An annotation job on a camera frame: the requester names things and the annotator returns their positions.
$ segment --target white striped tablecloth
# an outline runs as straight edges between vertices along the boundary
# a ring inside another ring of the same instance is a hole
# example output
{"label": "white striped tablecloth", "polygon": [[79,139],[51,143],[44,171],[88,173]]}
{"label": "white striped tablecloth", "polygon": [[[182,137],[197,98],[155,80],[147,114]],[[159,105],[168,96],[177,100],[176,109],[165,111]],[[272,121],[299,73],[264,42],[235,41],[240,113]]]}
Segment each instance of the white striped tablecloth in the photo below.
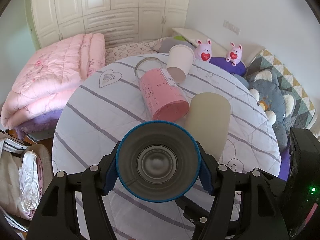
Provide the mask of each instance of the white striped tablecloth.
{"label": "white striped tablecloth", "polygon": [[[117,141],[136,125],[148,121],[147,112],[134,75],[144,57],[157,57],[164,64],[166,54],[124,58],[94,73],[72,95],[59,119],[52,149],[54,172],[82,172],[110,154]],[[100,88],[100,77],[112,73],[119,81]],[[278,175],[281,163],[272,126],[250,92],[232,75],[207,62],[195,60],[181,88],[188,100],[202,92],[224,96],[231,105],[228,139],[219,163],[234,171],[249,172],[258,167]],[[186,196],[207,209],[213,198],[204,192],[199,180]],[[118,239],[186,240],[194,226],[183,217],[174,201],[150,203],[140,200],[121,185],[103,198]],[[82,234],[89,239],[81,194],[76,193]],[[238,217],[240,195],[236,193],[232,220]]]}

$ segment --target pink container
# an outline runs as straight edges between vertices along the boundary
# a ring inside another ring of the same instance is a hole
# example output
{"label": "pink container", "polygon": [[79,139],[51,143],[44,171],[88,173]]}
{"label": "pink container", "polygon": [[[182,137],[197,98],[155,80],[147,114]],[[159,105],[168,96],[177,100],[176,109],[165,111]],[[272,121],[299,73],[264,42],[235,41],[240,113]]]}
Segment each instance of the pink container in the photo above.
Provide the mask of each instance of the pink container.
{"label": "pink container", "polygon": [[175,122],[188,113],[189,103],[182,89],[159,59],[143,59],[137,64],[135,74],[152,120]]}

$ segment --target rabbit figurine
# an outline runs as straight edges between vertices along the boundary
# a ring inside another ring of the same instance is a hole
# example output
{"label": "rabbit figurine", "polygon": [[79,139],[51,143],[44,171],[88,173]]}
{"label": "rabbit figurine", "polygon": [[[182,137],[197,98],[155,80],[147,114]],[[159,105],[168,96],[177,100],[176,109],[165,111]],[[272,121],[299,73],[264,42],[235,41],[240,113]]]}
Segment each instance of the rabbit figurine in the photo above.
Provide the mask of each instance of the rabbit figurine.
{"label": "rabbit figurine", "polygon": [[235,67],[237,64],[240,63],[242,57],[242,45],[240,44],[239,47],[236,47],[235,44],[231,43],[232,50],[227,53],[226,61],[232,62],[232,65]]}
{"label": "rabbit figurine", "polygon": [[196,40],[198,47],[195,49],[195,57],[203,61],[209,62],[212,57],[211,40],[207,39],[207,44],[202,43],[201,40]]}

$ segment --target purple cloth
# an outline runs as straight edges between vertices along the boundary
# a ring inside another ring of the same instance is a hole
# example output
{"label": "purple cloth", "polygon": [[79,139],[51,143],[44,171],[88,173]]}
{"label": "purple cloth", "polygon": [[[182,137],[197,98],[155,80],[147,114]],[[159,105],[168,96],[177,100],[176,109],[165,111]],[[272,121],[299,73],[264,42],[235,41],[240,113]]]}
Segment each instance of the purple cloth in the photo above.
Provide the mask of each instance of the purple cloth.
{"label": "purple cloth", "polygon": [[237,74],[239,76],[244,76],[246,72],[245,65],[240,62],[235,67],[232,65],[232,62],[226,62],[225,57],[212,57],[209,61],[211,64],[216,65],[225,71],[229,72],[230,74]]}
{"label": "purple cloth", "polygon": [[18,138],[23,140],[28,133],[41,132],[56,127],[62,110],[55,110],[28,120],[15,128]]}
{"label": "purple cloth", "polygon": [[279,178],[287,181],[289,177],[289,171],[290,171],[290,139],[288,139],[288,144],[286,149],[284,149],[283,152],[280,153],[281,155],[281,165],[280,165],[280,172],[279,172]]}

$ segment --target red heart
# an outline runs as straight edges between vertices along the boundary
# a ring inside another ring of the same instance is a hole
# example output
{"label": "red heart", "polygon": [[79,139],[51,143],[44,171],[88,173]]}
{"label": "red heart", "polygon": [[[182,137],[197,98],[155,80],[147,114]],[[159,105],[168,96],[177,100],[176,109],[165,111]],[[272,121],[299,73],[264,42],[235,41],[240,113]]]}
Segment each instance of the red heart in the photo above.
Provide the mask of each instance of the red heart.
{"label": "red heart", "polygon": [[235,54],[235,53],[233,53],[233,52],[230,52],[230,57],[231,57],[232,59],[236,59],[236,58],[238,57],[238,55]]}
{"label": "red heart", "polygon": [[210,58],[210,54],[201,53],[201,58],[203,61],[207,61]]}

